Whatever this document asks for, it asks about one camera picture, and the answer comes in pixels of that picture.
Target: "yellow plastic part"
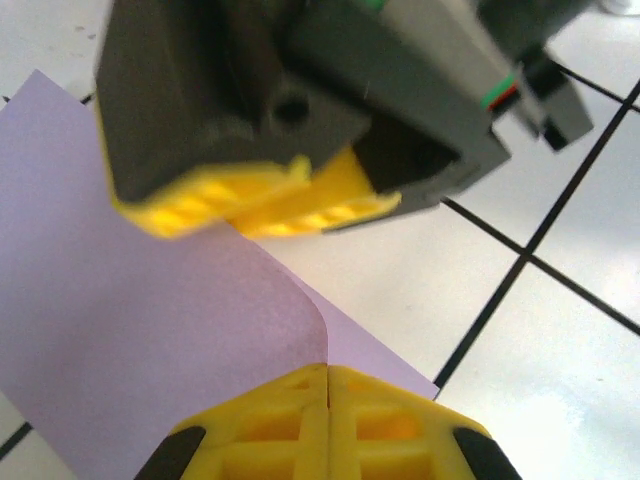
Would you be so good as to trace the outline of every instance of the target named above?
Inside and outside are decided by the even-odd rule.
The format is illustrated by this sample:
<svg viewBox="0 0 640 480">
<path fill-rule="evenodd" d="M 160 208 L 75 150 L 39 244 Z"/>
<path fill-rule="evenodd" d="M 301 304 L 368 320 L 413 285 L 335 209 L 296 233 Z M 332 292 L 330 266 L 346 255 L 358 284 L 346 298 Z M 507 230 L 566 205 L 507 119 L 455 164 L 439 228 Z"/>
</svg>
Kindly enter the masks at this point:
<svg viewBox="0 0 640 480">
<path fill-rule="evenodd" d="M 115 195 L 99 103 L 96 117 L 115 209 L 142 230 L 161 238 L 177 238 L 238 212 L 261 205 L 274 196 L 306 187 L 311 162 L 298 155 L 288 166 L 248 161 L 241 166 L 202 166 L 155 192 L 142 204 L 121 202 Z"/>
<path fill-rule="evenodd" d="M 326 480 L 327 366 L 309 365 L 178 425 L 207 434 L 182 480 Z"/>
<path fill-rule="evenodd" d="M 229 223 L 249 238 L 317 233 L 378 217 L 400 200 L 400 193 L 377 195 L 354 151 L 346 148 L 306 188 L 273 197 Z"/>
<path fill-rule="evenodd" d="M 196 415 L 182 480 L 474 480 L 452 430 L 478 423 L 346 367 L 310 365 Z"/>
</svg>

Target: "white tile floor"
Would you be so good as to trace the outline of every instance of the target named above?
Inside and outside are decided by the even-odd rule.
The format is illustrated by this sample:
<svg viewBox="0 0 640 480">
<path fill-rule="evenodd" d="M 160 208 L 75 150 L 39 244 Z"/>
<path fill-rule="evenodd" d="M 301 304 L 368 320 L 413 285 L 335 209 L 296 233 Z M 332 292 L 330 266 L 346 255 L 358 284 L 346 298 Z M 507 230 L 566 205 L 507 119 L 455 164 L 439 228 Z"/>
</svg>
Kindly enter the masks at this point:
<svg viewBox="0 0 640 480">
<path fill-rule="evenodd" d="M 12 96 L 34 68 L 78 98 L 89 93 L 108 3 L 0 1 L 0 95 Z M 592 9 L 551 46 L 565 66 L 613 97 L 626 98 L 640 78 L 640 18 Z M 635 480 L 640 113 L 622 118 L 536 257 L 518 256 L 620 108 L 578 88 L 594 132 L 553 155 L 504 120 L 498 130 L 513 159 L 457 198 L 463 208 L 262 245 L 437 378 L 444 385 L 438 401 L 484 423 L 525 480 Z M 506 235 L 507 245 L 482 221 Z M 538 257 L 548 262 L 544 272 L 526 261 L 540 264 Z M 567 288 L 571 282 L 589 301 Z M 463 337 L 472 343 L 468 351 L 457 348 Z M 23 421 L 0 395 L 0 445 Z M 0 462 L 0 478 L 74 477 L 32 431 Z"/>
</svg>

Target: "red wire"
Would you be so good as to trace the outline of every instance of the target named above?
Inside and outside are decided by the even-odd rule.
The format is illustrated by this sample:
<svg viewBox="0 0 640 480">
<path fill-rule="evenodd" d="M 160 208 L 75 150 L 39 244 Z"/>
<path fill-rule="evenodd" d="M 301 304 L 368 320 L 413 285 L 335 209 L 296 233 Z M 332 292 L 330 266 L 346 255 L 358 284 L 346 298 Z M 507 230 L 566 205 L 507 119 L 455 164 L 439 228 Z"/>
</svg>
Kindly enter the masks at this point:
<svg viewBox="0 0 640 480">
<path fill-rule="evenodd" d="M 493 110 L 494 108 L 496 108 L 498 105 L 504 102 L 507 98 L 509 98 L 514 93 L 516 93 L 517 90 L 518 90 L 518 86 L 514 83 L 509 88 L 507 88 L 504 92 L 502 92 L 499 97 L 497 97 L 493 102 L 489 104 L 489 110 Z"/>
</svg>

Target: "screw hole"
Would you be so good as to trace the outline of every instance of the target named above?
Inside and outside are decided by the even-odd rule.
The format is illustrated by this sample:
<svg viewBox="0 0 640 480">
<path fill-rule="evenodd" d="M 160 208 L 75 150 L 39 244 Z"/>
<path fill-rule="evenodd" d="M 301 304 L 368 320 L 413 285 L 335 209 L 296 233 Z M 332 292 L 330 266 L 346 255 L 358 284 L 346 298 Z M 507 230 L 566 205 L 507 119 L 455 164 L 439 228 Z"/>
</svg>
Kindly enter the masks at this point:
<svg viewBox="0 0 640 480">
<path fill-rule="evenodd" d="M 280 102 L 273 109 L 273 116 L 286 128 L 296 128 L 309 118 L 309 102 L 293 97 Z"/>
</svg>

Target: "purple paper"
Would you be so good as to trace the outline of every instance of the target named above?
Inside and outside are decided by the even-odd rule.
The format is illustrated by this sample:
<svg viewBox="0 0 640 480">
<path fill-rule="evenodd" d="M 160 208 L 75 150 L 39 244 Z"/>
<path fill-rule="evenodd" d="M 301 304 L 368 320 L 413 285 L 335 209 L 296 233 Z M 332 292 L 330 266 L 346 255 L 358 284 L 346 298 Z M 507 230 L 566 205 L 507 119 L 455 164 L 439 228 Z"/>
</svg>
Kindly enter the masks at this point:
<svg viewBox="0 0 640 480">
<path fill-rule="evenodd" d="M 309 363 L 435 394 L 231 227 L 121 218 L 93 115 L 39 72 L 0 112 L 0 275 L 0 390 L 80 478 L 132 478 L 183 418 Z"/>
</svg>

